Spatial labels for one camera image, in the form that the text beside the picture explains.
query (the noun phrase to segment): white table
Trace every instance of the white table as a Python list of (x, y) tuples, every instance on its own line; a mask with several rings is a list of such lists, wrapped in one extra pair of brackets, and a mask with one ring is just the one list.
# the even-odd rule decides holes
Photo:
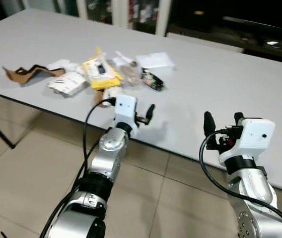
[[(163, 92), (147, 87), (125, 90), (138, 97), (139, 114), (156, 104), (150, 125), (141, 125), (137, 140), (197, 160), (204, 139), (204, 111), (212, 112), (217, 128), (234, 124), (234, 112), (239, 111), (270, 119), (276, 123), (276, 131), (257, 164), (266, 168), (273, 185), (282, 188), (280, 62), (29, 9), (0, 21), (0, 96), (83, 122), (92, 106), (91, 89), (64, 99), (46, 87), (49, 78), (34, 79), (36, 83), (21, 87), (11, 82), (1, 67), (15, 70), (59, 59), (84, 62), (95, 55), (97, 45), (108, 58), (116, 50), (132, 58), (167, 52), (177, 66), (172, 73), (155, 72), (166, 83)], [(113, 109), (98, 108), (89, 123), (108, 128), (112, 118)], [(207, 151), (205, 160), (220, 168), (216, 152)]]

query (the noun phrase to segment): clutter of items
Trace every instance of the clutter of items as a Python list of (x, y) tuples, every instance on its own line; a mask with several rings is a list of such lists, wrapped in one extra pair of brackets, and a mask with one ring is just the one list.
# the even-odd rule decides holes
[(50, 74), (54, 79), (47, 87), (64, 97), (72, 97), (87, 87), (96, 91), (94, 101), (116, 97), (122, 93), (123, 86), (137, 87), (145, 85), (155, 91), (166, 90), (163, 80), (151, 73), (151, 69), (173, 70), (174, 64), (166, 53), (136, 56), (136, 60), (116, 51), (116, 57), (106, 59), (106, 54), (96, 47), (96, 56), (84, 63), (73, 63), (61, 59), (47, 66), (33, 65), (29, 70), (19, 68), (16, 71), (3, 67), (8, 78), (20, 84), (27, 84), (39, 72)]

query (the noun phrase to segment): silver robot arm segment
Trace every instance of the silver robot arm segment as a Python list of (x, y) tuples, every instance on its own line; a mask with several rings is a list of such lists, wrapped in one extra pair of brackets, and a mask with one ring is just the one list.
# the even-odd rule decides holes
[(116, 99), (115, 119), (111, 128), (99, 140), (99, 149), (88, 168), (86, 177), (62, 209), (46, 234), (47, 238), (103, 238), (103, 222), (107, 201), (120, 170), (130, 137), (135, 137), (139, 123), (148, 124), (152, 105), (145, 118), (136, 113), (137, 100), (119, 95)]
[[(277, 208), (277, 195), (267, 181), (263, 167), (255, 161), (267, 149), (275, 130), (275, 124), (265, 119), (244, 118), (235, 114), (236, 126), (231, 135), (224, 135), (217, 143), (215, 137), (207, 143), (207, 149), (219, 151), (219, 163), (229, 174), (229, 190), (258, 199)], [(215, 130), (213, 118), (205, 113), (204, 131), (208, 136)], [(282, 218), (259, 204), (228, 195), (238, 222), (240, 238), (282, 238)]]

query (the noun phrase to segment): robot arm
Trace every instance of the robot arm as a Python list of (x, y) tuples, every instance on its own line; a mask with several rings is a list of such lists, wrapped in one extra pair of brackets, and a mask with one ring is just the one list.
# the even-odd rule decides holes
[(125, 156), (128, 140), (135, 137), (139, 122), (148, 124), (152, 118), (151, 105), (145, 118), (136, 113), (137, 100), (119, 95), (115, 105), (115, 119), (111, 128), (99, 140), (99, 150), (87, 175), (79, 180), (79, 187), (52, 224), (46, 238), (103, 238), (103, 222), (107, 201)]
[[(263, 167), (255, 161), (267, 149), (275, 130), (275, 124), (266, 119), (244, 118), (235, 115), (236, 126), (228, 127), (227, 135), (216, 142), (207, 143), (207, 149), (219, 151), (219, 163), (226, 166), (229, 174), (229, 190), (245, 195), (277, 208), (277, 195), (267, 182)], [(205, 112), (204, 131), (208, 136), (215, 130), (209, 112)], [(282, 218), (265, 206), (228, 195), (233, 207), (240, 238), (282, 238)]]

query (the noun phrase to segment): tiled floor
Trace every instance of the tiled floor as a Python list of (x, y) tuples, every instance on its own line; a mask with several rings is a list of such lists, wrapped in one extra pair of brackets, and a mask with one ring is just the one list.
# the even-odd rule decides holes
[[(0, 231), (9, 238), (36, 238), (82, 163), (82, 126), (0, 98), (0, 129), (19, 141), (11, 150), (0, 139)], [(89, 135), (91, 147), (101, 132), (90, 128)], [(225, 183), (225, 173), (210, 171)], [(277, 194), (282, 210), (282, 192)], [(128, 146), (105, 222), (107, 238), (237, 234), (226, 195), (198, 164), (135, 142)]]

